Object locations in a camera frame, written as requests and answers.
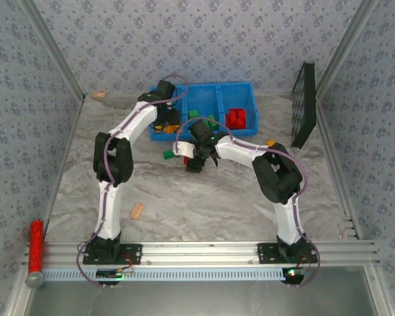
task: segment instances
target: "marble floor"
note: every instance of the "marble floor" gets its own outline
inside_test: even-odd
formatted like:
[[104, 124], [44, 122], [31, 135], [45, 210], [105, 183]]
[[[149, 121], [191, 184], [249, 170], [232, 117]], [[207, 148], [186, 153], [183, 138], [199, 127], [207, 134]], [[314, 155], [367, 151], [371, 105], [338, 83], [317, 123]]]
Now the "marble floor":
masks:
[[[258, 96], [259, 134], [250, 139], [282, 143], [309, 173], [309, 188], [300, 198], [302, 226], [314, 240], [343, 239], [340, 210], [315, 128], [302, 150], [290, 149], [292, 102]], [[84, 240], [98, 216], [98, 181], [92, 170], [98, 132], [107, 132], [130, 112], [134, 97], [111, 97], [103, 103], [87, 97], [50, 216], [46, 240]], [[254, 171], [232, 161], [208, 160], [200, 174], [185, 172], [183, 160], [163, 159], [172, 143], [149, 140], [146, 130], [134, 144], [134, 173], [122, 197], [122, 239], [134, 241], [274, 240], [274, 208], [261, 193]], [[135, 203], [145, 208], [138, 220], [129, 214]]]

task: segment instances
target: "black grid board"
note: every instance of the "black grid board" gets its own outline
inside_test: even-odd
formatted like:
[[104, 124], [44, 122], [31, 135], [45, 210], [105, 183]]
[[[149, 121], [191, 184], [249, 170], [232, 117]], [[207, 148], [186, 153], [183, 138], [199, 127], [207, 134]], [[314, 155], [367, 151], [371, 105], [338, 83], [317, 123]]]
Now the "black grid board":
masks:
[[302, 148], [316, 125], [314, 64], [303, 64], [292, 93], [291, 147]]

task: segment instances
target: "wooden stick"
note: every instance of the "wooden stick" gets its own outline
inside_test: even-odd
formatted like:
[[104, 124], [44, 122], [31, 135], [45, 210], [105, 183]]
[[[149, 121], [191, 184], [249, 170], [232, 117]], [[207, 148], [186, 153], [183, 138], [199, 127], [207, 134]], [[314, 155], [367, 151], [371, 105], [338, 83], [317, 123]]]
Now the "wooden stick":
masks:
[[105, 91], [94, 91], [92, 97], [107, 97], [107, 92], [105, 92]]
[[130, 217], [132, 217], [133, 219], [139, 219], [139, 215], [144, 210], [144, 207], [145, 205], [141, 203], [136, 203], [133, 211], [130, 213]]

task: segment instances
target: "patterned wallpaper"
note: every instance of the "patterned wallpaper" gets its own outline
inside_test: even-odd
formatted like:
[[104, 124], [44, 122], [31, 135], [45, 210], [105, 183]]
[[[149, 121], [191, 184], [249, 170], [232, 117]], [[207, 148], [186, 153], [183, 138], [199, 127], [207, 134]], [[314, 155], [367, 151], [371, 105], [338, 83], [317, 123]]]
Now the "patterned wallpaper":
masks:
[[81, 88], [138, 93], [174, 71], [290, 92], [320, 78], [360, 0], [36, 0]]
[[365, 238], [395, 295], [395, 0], [381, 1], [323, 102]]
[[0, 0], [0, 314], [77, 106], [17, 1]]

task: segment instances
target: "green toy brick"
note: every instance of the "green toy brick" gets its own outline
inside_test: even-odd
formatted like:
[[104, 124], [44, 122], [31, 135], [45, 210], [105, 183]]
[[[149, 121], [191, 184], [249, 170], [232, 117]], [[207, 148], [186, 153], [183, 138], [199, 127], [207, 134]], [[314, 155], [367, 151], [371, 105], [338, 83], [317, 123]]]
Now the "green toy brick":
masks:
[[[212, 114], [210, 114], [210, 115], [208, 116], [208, 118], [209, 118], [210, 120], [215, 120], [215, 117], [214, 117]], [[215, 129], [218, 127], [218, 124], [217, 124], [217, 123], [209, 122], [209, 121], [208, 121], [208, 123], [209, 123], [209, 127], [211, 127], [213, 130], [215, 130]]]
[[196, 117], [199, 117], [198, 110], [190, 110], [189, 111], [189, 119], [194, 119]]
[[172, 150], [166, 150], [163, 152], [164, 160], [174, 158], [174, 152]]

